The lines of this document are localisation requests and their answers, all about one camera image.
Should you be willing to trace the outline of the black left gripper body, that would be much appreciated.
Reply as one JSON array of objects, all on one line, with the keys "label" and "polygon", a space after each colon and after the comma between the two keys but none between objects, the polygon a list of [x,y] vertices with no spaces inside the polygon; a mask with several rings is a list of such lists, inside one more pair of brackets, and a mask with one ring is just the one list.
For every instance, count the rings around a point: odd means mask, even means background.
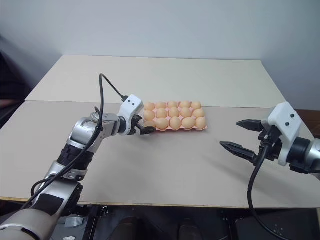
[{"label": "black left gripper body", "polygon": [[136,115],[138,114],[134,114],[131,119],[131,129],[130,129],[129,135],[135,135],[137,132],[136,128],[138,129],[141,128],[141,125],[137,123]]}]

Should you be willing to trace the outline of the dark rounded shape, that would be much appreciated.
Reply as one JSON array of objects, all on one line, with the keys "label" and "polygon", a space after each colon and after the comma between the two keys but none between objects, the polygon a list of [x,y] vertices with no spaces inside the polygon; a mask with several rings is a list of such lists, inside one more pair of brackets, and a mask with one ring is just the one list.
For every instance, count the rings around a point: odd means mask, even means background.
[{"label": "dark rounded shape", "polygon": [[198,240],[198,230],[198,227],[189,218],[185,218],[178,229],[178,240]]},{"label": "dark rounded shape", "polygon": [[117,226],[117,240],[138,240],[139,221],[136,217],[127,217]]}]

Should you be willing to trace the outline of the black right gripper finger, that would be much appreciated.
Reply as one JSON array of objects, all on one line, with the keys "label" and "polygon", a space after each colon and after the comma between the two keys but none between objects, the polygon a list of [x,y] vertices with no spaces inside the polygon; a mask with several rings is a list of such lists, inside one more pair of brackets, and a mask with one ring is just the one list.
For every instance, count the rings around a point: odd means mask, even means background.
[{"label": "black right gripper finger", "polygon": [[256,164],[257,155],[254,151],[243,148],[241,145],[229,141],[220,141],[220,145],[232,155]]},{"label": "black right gripper finger", "polygon": [[257,119],[241,120],[241,121],[238,121],[236,125],[249,131],[254,131],[254,132],[263,131],[262,121]]}]

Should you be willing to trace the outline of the brown wooden furniture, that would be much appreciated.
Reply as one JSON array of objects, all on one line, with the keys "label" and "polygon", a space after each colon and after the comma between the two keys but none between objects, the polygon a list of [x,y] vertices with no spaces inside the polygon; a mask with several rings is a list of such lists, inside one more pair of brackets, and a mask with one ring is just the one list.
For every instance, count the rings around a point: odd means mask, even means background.
[{"label": "brown wooden furniture", "polygon": [[316,139],[320,139],[320,111],[296,109],[296,112],[304,121],[313,137]]}]

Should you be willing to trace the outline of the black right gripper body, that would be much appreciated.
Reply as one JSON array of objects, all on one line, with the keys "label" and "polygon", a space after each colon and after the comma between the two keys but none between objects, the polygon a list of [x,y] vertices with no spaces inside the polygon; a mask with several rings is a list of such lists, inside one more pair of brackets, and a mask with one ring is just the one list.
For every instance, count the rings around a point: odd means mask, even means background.
[{"label": "black right gripper body", "polygon": [[264,126],[262,122],[258,123],[261,130],[258,139],[260,140],[257,160],[268,159],[274,161],[279,157],[280,152],[280,130],[275,126]]}]

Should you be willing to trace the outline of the black table leg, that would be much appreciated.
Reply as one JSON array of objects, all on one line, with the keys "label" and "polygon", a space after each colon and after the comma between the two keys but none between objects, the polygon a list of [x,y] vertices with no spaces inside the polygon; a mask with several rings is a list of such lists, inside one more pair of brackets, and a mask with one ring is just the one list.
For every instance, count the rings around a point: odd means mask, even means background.
[{"label": "black table leg", "polygon": [[237,240],[237,234],[234,230],[234,220],[230,211],[226,208],[223,208],[221,211],[222,221],[226,228],[227,240]]},{"label": "black table leg", "polygon": [[100,219],[107,216],[109,213],[107,205],[92,205],[89,211],[86,229],[83,235],[83,240],[94,240],[95,231]]}]

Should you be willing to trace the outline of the grey foot pedal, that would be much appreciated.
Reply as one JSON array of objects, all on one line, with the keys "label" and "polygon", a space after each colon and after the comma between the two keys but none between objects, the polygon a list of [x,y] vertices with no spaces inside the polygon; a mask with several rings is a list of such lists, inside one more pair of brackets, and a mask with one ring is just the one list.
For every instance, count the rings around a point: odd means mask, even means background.
[{"label": "grey foot pedal", "polygon": [[81,226],[84,222],[83,217],[68,217],[65,219],[64,227],[65,228],[75,228]]}]

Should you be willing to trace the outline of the black box with white dots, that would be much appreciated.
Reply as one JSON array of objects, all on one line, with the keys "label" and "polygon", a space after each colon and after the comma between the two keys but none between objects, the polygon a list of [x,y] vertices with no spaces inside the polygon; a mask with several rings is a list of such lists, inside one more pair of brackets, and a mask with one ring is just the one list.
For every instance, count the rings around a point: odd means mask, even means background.
[{"label": "black box with white dots", "polygon": [[235,226],[239,240],[290,240],[279,227],[268,226],[266,230],[254,217],[240,218]]}]

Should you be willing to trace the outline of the pink egg tray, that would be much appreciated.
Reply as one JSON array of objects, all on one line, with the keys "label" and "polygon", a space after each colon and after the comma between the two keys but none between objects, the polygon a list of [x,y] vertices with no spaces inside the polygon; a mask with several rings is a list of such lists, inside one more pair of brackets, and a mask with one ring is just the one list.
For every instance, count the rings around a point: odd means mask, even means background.
[{"label": "pink egg tray", "polygon": [[[177,103],[178,103],[178,109],[179,109],[179,111],[180,111],[180,101],[176,101]],[[196,120],[196,118],[193,116],[193,111],[194,111],[194,109],[193,108],[191,108],[191,106],[190,106],[190,109],[191,109],[191,111],[192,111],[192,118],[194,118],[195,120]],[[155,113],[155,119],[153,119],[153,121],[155,122],[156,120],[157,120],[157,117],[156,117],[156,111],[157,111],[157,109],[155,108],[154,110],[154,113]],[[184,119],[181,115],[179,116],[179,119],[181,120],[181,126],[180,126],[180,128],[178,129],[178,130],[172,130],[172,128],[170,127],[170,119],[171,119],[172,117],[169,117],[168,115],[167,115],[167,117],[166,117],[166,119],[169,121],[169,125],[168,125],[168,128],[166,129],[166,130],[159,130],[157,127],[156,127],[156,130],[157,131],[160,131],[160,132],[166,132],[166,131],[182,131],[182,130],[184,130],[184,131],[191,131],[191,130],[196,130],[196,131],[199,131],[199,130],[197,130],[196,129],[196,127],[194,126],[193,128],[191,128],[191,129],[184,129],[184,127],[182,126],[182,120]]]}]

